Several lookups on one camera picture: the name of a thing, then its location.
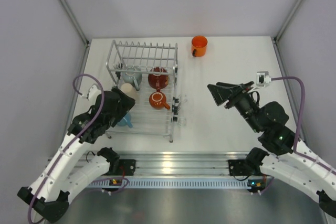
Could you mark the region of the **red cup white inside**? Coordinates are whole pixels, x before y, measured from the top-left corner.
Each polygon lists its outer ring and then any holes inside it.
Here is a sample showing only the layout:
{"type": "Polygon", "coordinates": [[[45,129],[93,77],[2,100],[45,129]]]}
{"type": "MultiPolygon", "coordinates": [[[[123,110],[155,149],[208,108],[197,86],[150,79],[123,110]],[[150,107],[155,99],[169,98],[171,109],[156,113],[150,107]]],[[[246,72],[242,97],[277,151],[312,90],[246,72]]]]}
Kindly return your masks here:
{"type": "Polygon", "coordinates": [[[151,73],[148,75],[148,83],[150,87],[154,88],[156,91],[161,91],[166,88],[169,84],[170,77],[163,73],[167,73],[167,70],[163,67],[154,67],[150,71],[151,73]]]}

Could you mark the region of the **beige handleless cup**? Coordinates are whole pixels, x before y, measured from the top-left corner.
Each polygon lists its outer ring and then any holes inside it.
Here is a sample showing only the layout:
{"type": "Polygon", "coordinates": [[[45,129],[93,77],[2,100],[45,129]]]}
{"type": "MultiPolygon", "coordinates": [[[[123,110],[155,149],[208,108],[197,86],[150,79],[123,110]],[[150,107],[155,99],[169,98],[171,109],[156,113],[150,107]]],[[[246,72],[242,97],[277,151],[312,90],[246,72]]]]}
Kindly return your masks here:
{"type": "Polygon", "coordinates": [[[120,90],[126,94],[127,96],[135,99],[137,101],[139,99],[138,93],[135,89],[135,87],[132,86],[130,83],[124,83],[121,87],[120,90]]]}

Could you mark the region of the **blue mug white inside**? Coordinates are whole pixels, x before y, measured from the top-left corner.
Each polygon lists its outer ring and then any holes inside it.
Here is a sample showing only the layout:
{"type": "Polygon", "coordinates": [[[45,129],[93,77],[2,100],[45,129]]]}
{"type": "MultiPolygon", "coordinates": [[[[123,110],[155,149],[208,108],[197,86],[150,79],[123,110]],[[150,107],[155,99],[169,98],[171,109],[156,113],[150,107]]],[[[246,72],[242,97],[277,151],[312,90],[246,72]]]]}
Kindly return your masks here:
{"type": "Polygon", "coordinates": [[[117,126],[124,127],[127,126],[129,128],[133,128],[133,124],[131,122],[131,113],[128,112],[118,123],[117,126]]]}

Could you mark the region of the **small dark orange cup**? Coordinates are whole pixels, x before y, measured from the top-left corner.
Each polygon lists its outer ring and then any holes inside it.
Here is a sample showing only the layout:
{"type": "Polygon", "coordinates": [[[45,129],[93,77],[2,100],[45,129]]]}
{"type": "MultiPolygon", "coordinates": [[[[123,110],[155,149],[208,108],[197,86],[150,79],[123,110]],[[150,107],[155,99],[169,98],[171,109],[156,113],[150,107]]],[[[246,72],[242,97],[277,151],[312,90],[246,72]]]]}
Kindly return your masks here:
{"type": "Polygon", "coordinates": [[[149,104],[155,109],[171,109],[170,105],[167,103],[165,94],[161,91],[155,91],[149,96],[149,104]]]}

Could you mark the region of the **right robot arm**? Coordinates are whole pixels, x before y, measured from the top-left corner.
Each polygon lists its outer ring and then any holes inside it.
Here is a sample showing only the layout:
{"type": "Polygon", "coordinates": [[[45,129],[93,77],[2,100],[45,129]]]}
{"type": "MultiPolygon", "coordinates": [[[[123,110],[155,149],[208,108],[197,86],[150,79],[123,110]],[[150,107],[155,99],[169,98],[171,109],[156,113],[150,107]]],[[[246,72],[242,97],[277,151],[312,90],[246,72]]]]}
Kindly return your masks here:
{"type": "Polygon", "coordinates": [[[254,147],[245,158],[246,170],[279,179],[317,202],[335,217],[335,168],[314,153],[286,123],[289,116],[276,101],[259,105],[253,82],[208,84],[217,106],[235,108],[255,133],[262,147],[254,147]]]}

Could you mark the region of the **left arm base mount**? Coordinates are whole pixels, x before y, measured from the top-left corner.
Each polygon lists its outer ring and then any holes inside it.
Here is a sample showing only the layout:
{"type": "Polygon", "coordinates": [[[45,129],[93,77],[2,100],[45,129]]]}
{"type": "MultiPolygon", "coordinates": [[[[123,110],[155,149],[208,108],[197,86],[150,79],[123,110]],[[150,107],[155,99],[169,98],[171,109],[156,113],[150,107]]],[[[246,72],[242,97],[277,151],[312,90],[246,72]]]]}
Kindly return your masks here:
{"type": "Polygon", "coordinates": [[[104,176],[133,176],[136,167],[135,159],[121,159],[120,155],[112,148],[104,147],[97,152],[109,163],[109,168],[104,176]]]}

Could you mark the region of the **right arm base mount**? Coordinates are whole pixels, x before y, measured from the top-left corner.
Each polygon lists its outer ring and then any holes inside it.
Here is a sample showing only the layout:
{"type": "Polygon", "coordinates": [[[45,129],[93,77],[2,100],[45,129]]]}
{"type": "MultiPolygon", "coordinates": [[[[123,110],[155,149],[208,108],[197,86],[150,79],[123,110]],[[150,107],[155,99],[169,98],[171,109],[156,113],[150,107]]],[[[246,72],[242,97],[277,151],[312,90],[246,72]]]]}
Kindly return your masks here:
{"type": "Polygon", "coordinates": [[[243,176],[245,179],[254,175],[261,176],[260,166],[269,153],[261,148],[254,147],[243,159],[229,159],[229,174],[233,177],[243,176]]]}

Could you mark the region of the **grey-green ceramic mug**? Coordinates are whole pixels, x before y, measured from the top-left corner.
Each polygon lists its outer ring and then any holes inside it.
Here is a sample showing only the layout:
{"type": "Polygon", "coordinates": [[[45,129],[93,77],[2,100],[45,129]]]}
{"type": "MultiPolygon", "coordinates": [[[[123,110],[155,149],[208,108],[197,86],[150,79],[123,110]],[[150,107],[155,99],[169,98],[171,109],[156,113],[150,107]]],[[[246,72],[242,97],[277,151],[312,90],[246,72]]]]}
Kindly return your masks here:
{"type": "Polygon", "coordinates": [[[126,71],[122,73],[122,79],[139,91],[142,82],[141,68],[139,66],[127,67],[126,71]]]}

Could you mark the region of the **orange mug black handle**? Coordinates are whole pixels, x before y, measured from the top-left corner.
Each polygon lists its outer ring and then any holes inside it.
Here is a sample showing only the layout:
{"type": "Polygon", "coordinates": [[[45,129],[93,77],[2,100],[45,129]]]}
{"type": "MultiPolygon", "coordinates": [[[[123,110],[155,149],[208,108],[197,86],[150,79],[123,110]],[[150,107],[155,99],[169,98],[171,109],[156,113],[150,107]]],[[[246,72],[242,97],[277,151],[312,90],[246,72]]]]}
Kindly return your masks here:
{"type": "Polygon", "coordinates": [[[204,36],[195,36],[191,41],[191,53],[193,57],[202,57],[206,54],[208,40],[204,36]]]}

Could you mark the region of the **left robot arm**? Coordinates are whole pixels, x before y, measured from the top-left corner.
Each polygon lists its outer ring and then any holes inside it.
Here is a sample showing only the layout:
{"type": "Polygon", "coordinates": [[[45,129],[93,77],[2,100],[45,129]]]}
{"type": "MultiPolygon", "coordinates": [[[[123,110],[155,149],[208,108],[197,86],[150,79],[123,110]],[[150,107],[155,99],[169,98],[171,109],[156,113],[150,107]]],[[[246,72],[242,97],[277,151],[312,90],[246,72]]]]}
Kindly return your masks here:
{"type": "Polygon", "coordinates": [[[116,126],[134,105],[135,99],[117,87],[97,95],[87,112],[74,117],[45,170],[17,196],[48,222],[60,220],[76,196],[95,179],[121,172],[120,156],[110,147],[102,148],[74,174],[72,170],[95,141],[116,126]]]}

